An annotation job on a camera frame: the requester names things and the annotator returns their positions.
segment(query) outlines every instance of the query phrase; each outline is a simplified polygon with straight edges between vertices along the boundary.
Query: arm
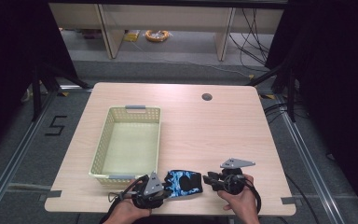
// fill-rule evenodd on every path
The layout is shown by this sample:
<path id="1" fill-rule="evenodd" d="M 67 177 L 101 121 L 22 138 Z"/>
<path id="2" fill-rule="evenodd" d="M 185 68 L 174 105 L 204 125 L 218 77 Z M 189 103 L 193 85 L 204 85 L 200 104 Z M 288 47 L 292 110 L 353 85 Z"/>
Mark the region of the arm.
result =
<path id="1" fill-rule="evenodd" d="M 250 175 L 244 175 L 252 183 L 254 179 Z M 224 210 L 232 209 L 237 217 L 242 220 L 244 224 L 258 224 L 257 210 L 255 204 L 255 196 L 249 188 L 243 188 L 243 191 L 237 195 L 229 194 L 223 190 L 217 191 L 220 198 L 228 202 L 223 207 Z"/>
<path id="2" fill-rule="evenodd" d="M 151 213 L 151 209 L 139 209 L 131 199 L 125 199 L 115 207 L 104 224 L 131 224 L 141 217 L 149 217 Z"/>

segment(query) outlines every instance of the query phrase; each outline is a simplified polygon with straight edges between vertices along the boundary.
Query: wooden table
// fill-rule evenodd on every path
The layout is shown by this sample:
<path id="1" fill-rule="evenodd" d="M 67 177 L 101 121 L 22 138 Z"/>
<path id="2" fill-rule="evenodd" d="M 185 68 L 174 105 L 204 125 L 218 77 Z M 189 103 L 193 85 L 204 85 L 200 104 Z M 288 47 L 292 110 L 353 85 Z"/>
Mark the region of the wooden table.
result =
<path id="1" fill-rule="evenodd" d="M 210 93 L 211 101 L 202 99 Z M 253 87 L 98 83 L 95 85 L 72 142 L 51 188 L 60 197 L 48 198 L 50 212 L 107 212 L 107 194 L 112 191 L 89 176 L 89 169 L 108 108 L 113 105 L 156 105 L 161 108 L 158 177 L 167 171 L 190 170 L 206 175 L 220 172 L 228 158 L 254 161 L 242 168 L 255 178 L 262 198 L 261 216 L 291 216 L 294 204 L 282 204 L 292 197 L 274 145 L 263 108 Z M 168 199 L 153 210 L 159 215 L 229 216 L 226 204 L 212 188 L 204 192 Z"/>

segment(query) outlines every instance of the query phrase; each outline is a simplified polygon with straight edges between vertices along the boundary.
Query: plastic basket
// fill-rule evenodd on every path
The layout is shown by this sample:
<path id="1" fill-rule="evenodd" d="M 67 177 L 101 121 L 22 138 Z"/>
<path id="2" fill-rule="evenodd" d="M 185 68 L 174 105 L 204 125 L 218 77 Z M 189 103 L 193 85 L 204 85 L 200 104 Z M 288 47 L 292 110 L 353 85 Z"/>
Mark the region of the plastic basket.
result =
<path id="1" fill-rule="evenodd" d="M 109 108 L 89 174 L 102 184 L 128 183 L 158 169 L 160 108 Z"/>

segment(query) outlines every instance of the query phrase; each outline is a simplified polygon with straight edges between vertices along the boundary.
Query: table hole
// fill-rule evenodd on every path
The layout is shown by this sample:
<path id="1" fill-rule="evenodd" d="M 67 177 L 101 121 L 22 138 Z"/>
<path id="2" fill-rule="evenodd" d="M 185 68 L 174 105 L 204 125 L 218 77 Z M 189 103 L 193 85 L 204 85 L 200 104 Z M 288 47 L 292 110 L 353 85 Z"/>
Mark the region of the table hole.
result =
<path id="1" fill-rule="evenodd" d="M 210 93 L 203 93 L 202 94 L 202 99 L 204 101 L 210 101 L 210 100 L 212 100 L 212 95 Z"/>

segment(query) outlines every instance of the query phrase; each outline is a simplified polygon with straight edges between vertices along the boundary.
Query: small round object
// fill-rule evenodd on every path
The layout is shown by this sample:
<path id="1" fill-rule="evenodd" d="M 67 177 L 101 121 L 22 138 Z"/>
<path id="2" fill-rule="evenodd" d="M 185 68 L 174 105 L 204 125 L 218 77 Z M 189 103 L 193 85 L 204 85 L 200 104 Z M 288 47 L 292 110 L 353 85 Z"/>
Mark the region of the small round object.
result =
<path id="1" fill-rule="evenodd" d="M 162 42 L 170 36 L 168 31 L 152 31 L 148 30 L 145 33 L 145 37 L 148 41 L 152 42 Z"/>
<path id="2" fill-rule="evenodd" d="M 204 101 L 210 101 L 210 100 L 212 100 L 212 95 L 210 93 L 203 93 L 202 94 L 202 99 Z"/>

